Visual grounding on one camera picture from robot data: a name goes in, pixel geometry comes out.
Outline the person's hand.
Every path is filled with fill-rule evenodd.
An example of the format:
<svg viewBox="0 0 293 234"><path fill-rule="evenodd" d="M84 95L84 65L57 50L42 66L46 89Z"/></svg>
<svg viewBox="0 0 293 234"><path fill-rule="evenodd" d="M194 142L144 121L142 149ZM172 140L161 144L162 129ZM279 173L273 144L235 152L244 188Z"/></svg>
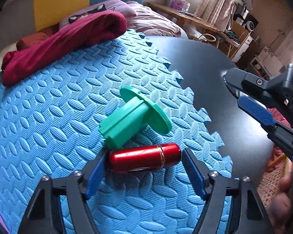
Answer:
<svg viewBox="0 0 293 234"><path fill-rule="evenodd" d="M293 171L280 181L280 193L266 207L274 233L293 233Z"/></svg>

